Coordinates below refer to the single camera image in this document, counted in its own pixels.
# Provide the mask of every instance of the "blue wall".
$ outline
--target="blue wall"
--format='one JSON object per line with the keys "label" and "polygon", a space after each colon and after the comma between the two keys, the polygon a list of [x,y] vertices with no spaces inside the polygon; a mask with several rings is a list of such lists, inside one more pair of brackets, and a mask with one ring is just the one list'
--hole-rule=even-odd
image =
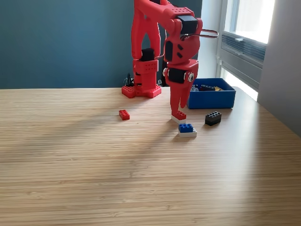
{"label": "blue wall", "polygon": [[[172,2],[200,16],[200,0]],[[0,89],[121,87],[133,13],[133,0],[0,0]]]}

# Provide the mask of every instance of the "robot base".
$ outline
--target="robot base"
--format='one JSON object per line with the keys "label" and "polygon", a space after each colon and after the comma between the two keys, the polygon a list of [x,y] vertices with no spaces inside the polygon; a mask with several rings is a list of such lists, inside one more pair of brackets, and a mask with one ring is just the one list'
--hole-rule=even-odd
{"label": "robot base", "polygon": [[121,92],[123,95],[125,95],[128,98],[134,98],[134,97],[154,98],[162,92],[162,89],[160,86],[156,85],[156,88],[153,89],[152,91],[142,93],[141,91],[136,90],[135,86],[123,86]]}

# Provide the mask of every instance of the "lego brick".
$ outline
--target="lego brick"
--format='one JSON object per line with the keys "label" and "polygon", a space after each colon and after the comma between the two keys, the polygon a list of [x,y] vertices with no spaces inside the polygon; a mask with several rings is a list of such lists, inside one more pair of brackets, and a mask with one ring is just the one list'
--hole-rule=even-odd
{"label": "lego brick", "polygon": [[180,133],[192,133],[193,126],[191,124],[180,124],[179,125],[179,132]]}
{"label": "lego brick", "polygon": [[180,131],[178,133],[178,136],[180,136],[180,137],[197,137],[197,135],[198,135],[198,132],[196,131],[195,128],[193,128],[192,133],[181,133]]}
{"label": "lego brick", "polygon": [[215,91],[215,88],[212,86],[201,85],[201,91]]}
{"label": "lego brick", "polygon": [[219,88],[217,86],[214,86],[214,88],[215,88],[215,91],[224,91],[223,89],[221,89],[221,88]]}
{"label": "lego brick", "polygon": [[198,85],[192,85],[191,92],[199,92]]}
{"label": "lego brick", "polygon": [[208,125],[208,126],[214,126],[215,124],[220,123],[220,122],[221,122],[221,119],[218,119],[218,120],[215,120],[215,121],[205,120],[205,124]]}
{"label": "lego brick", "polygon": [[174,117],[173,115],[171,116],[171,119],[174,120],[178,124],[185,124],[186,123],[186,119],[179,120],[176,117]]}
{"label": "lego brick", "polygon": [[130,119],[130,114],[126,110],[120,110],[119,115],[123,121]]}
{"label": "lego brick", "polygon": [[206,115],[205,124],[213,126],[222,120],[222,114],[220,112],[212,112]]}

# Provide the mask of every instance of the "stacked lego bricks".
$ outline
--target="stacked lego bricks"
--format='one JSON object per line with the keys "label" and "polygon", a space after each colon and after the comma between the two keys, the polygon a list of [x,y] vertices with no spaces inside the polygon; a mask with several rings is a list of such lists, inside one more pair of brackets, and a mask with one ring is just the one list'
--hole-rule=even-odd
{"label": "stacked lego bricks", "polygon": [[180,124],[178,135],[180,137],[197,137],[197,131],[191,124]]}

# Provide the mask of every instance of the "blue container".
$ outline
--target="blue container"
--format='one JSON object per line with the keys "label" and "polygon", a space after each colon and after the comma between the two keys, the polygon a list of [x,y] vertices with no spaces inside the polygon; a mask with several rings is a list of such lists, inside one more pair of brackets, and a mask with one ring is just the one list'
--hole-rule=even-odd
{"label": "blue container", "polygon": [[195,79],[194,85],[218,86],[223,91],[190,92],[189,109],[233,108],[236,91],[224,79]]}

